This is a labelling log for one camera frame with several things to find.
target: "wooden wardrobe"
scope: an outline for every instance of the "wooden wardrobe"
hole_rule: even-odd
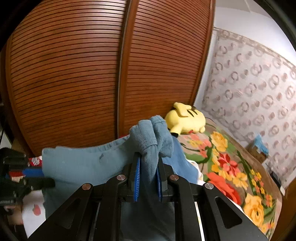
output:
[[[42,1],[1,52],[15,135],[36,156],[95,146],[193,104],[213,15],[214,0]]]

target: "black cable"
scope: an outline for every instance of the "black cable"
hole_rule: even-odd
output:
[[[15,235],[11,232],[11,230],[6,225],[6,223],[4,222],[1,216],[0,216],[0,228],[4,231],[4,233],[6,234],[6,236],[10,241],[19,241],[17,237],[15,237]]]

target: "bed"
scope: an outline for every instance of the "bed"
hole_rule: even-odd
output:
[[[186,158],[196,162],[203,180],[238,204],[270,240],[281,212],[279,188],[260,162],[213,121],[207,119],[205,129],[178,137]]]

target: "pikachu plush toy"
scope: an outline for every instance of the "pikachu plush toy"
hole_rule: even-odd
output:
[[[190,133],[191,131],[203,133],[205,131],[203,113],[190,105],[178,102],[174,103],[174,108],[165,116],[165,121],[172,135],[178,136],[181,133]]]

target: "screw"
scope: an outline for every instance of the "screw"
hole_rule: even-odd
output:
[[[119,174],[119,175],[117,176],[117,180],[119,180],[119,181],[123,181],[125,178],[126,178],[126,176],[123,175],[123,174]]]
[[[83,190],[89,190],[91,188],[91,185],[89,183],[85,183],[82,185]]]
[[[173,175],[170,175],[170,179],[171,179],[172,181],[176,181],[176,180],[178,180],[178,179],[179,179],[179,176],[178,176],[178,175],[175,175],[175,174],[173,174]]]
[[[214,185],[212,183],[206,183],[205,184],[205,188],[206,189],[213,189],[214,188]]]

